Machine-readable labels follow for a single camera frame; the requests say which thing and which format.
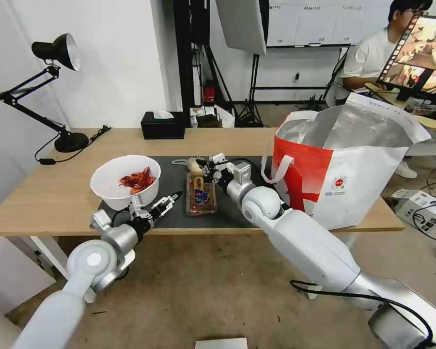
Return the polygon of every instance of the shopping bag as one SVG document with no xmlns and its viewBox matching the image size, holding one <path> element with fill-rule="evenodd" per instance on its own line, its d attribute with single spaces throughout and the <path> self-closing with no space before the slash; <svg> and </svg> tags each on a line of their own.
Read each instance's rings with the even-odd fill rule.
<svg viewBox="0 0 436 349">
<path fill-rule="evenodd" d="M 344 106 L 289 114 L 275 133 L 271 179 L 263 170 L 262 176 L 290 207 L 324 228 L 354 226 L 375 204 L 409 147 L 427 139 L 416 116 L 351 94 Z"/>
</svg>

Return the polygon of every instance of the plastic food container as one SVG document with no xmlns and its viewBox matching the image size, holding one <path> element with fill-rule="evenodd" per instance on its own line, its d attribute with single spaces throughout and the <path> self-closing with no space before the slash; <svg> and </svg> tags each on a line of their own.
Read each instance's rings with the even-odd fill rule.
<svg viewBox="0 0 436 349">
<path fill-rule="evenodd" d="M 213 214 L 218 211 L 215 184 L 205 183 L 202 176 L 187 173 L 186 210 L 190 216 Z"/>
<path fill-rule="evenodd" d="M 121 210 L 131 202 L 131 188 L 120 186 L 120 179 L 150 167 L 150 176 L 156 180 L 151 186 L 137 193 L 144 205 L 151 204 L 158 195 L 161 169 L 158 162 L 143 155 L 126 155 L 100 166 L 92 175 L 91 189 L 114 210 Z"/>
</svg>

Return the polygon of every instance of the black desk lamp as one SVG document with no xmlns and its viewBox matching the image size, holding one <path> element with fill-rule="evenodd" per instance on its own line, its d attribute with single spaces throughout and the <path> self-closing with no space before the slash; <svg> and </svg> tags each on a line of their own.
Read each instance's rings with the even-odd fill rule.
<svg viewBox="0 0 436 349">
<path fill-rule="evenodd" d="M 83 133 L 73 133 L 66 129 L 65 125 L 57 123 L 56 121 L 47 119 L 40 116 L 32 110 L 19 104 L 19 100 L 30 93 L 38 90 L 42 86 L 47 85 L 60 75 L 60 67 L 54 61 L 59 61 L 65 67 L 78 71 L 79 70 L 79 57 L 76 43 L 74 42 L 71 34 L 63 34 L 55 39 L 53 43 L 34 42 L 31 46 L 32 52 L 37 58 L 44 60 L 48 67 L 32 78 L 27 79 L 25 82 L 13 87 L 11 90 L 2 92 L 0 100 L 15 109 L 29 115 L 31 118 L 41 122 L 42 124 L 57 131 L 60 135 L 55 141 L 55 149 L 61 153 L 71 153 L 84 149 L 89 144 L 89 138 Z M 33 87 L 23 87 L 39 78 L 42 75 L 49 73 L 51 78 L 41 82 Z"/>
</svg>

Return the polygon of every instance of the fire extinguisher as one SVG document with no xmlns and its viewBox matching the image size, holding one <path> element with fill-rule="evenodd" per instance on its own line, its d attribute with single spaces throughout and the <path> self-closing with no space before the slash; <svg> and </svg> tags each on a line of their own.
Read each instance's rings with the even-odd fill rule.
<svg viewBox="0 0 436 349">
<path fill-rule="evenodd" d="M 203 88 L 203 103 L 205 105 L 215 104 L 215 86 L 212 81 L 207 81 Z"/>
</svg>

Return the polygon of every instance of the packaged food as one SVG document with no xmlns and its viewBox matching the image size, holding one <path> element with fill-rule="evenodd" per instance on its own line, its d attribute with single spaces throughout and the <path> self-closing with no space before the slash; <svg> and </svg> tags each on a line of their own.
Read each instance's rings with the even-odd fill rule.
<svg viewBox="0 0 436 349">
<path fill-rule="evenodd" d="M 218 211 L 214 183 L 205 183 L 202 176 L 187 173 L 186 210 L 190 216 L 201 216 Z"/>
</svg>

